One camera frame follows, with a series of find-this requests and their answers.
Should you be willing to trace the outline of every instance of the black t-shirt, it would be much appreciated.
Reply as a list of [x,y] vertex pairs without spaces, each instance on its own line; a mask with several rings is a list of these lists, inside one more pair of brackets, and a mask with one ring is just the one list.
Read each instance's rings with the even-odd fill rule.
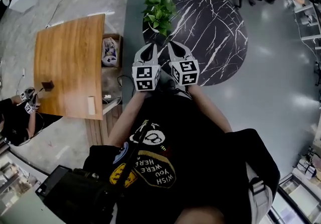
[[185,97],[146,99],[120,153],[113,146],[92,146],[83,169],[115,184],[145,120],[152,125],[125,182],[117,223],[174,223],[184,208],[208,205],[217,207],[224,216],[232,207],[242,205],[234,212],[237,215],[246,209],[242,219],[250,223],[241,144]]
[[25,105],[26,102],[19,105],[13,105],[10,98],[0,101],[0,113],[3,114],[5,118],[5,124],[1,131],[1,135],[7,138],[15,146],[18,146],[29,139],[27,128],[30,115],[26,112]]

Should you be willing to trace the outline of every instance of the potted plant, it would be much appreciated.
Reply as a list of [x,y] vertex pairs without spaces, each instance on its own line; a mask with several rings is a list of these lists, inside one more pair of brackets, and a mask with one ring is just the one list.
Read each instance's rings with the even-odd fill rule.
[[148,22],[150,28],[156,32],[167,36],[167,30],[172,28],[171,16],[176,12],[175,4],[172,0],[145,0],[147,9],[144,22]]

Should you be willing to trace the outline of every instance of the concrete floor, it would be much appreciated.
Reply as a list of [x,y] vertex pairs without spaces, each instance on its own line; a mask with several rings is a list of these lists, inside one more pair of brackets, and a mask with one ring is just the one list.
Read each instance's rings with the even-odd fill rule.
[[[26,68],[26,78],[21,80],[19,90],[33,84],[36,33],[46,26],[59,1],[39,0],[26,13],[8,10],[1,19],[3,98],[16,94],[22,68]],[[122,34],[126,1],[63,0],[51,23],[115,11],[108,20]],[[135,8],[142,2],[128,0],[128,9],[133,12],[126,13],[124,36],[133,27],[137,32],[128,41],[143,43],[141,13],[139,7]],[[226,115],[233,130],[258,131],[285,176],[292,170],[300,150],[312,143],[312,127],[319,120],[318,91],[313,78],[315,57],[299,39],[293,11],[286,8],[284,0],[255,7],[244,1],[240,14],[249,37],[245,61],[232,78],[203,90]],[[13,150],[48,172],[58,164],[81,167],[88,155],[84,121],[62,118],[30,143]]]
[[[60,0],[38,0],[24,14],[8,9],[0,20],[0,55],[2,64],[2,97],[16,94],[33,85],[34,48],[36,34],[44,29]],[[50,22],[68,21],[96,12],[115,12],[107,21],[116,32],[123,34],[127,0],[63,0]],[[40,169],[51,172],[61,164],[70,168],[83,166],[89,154],[85,121],[62,118],[43,130],[28,144],[13,150]]]
[[[144,45],[144,0],[128,0],[124,30],[123,72]],[[203,87],[234,131],[256,129],[277,163],[281,176],[293,169],[298,153],[313,142],[320,111],[314,85],[315,56],[302,43],[293,10],[285,0],[273,5],[243,0],[240,14],[248,34],[248,50],[239,71],[227,81]],[[123,99],[128,102],[132,86]]]

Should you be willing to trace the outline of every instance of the round table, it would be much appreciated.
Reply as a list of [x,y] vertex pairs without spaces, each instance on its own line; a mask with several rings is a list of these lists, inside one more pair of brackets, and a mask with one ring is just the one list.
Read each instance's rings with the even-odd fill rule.
[[247,33],[238,10],[228,0],[173,0],[177,13],[165,37],[143,23],[146,43],[158,46],[158,63],[171,72],[167,42],[190,48],[200,67],[199,85],[214,85],[231,78],[241,67],[247,51]]

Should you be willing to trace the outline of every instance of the clutter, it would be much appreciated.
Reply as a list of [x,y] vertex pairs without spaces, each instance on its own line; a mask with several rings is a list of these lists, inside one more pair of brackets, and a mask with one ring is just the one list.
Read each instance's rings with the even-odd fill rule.
[[117,65],[118,45],[111,37],[103,39],[101,61],[107,67],[115,67]]

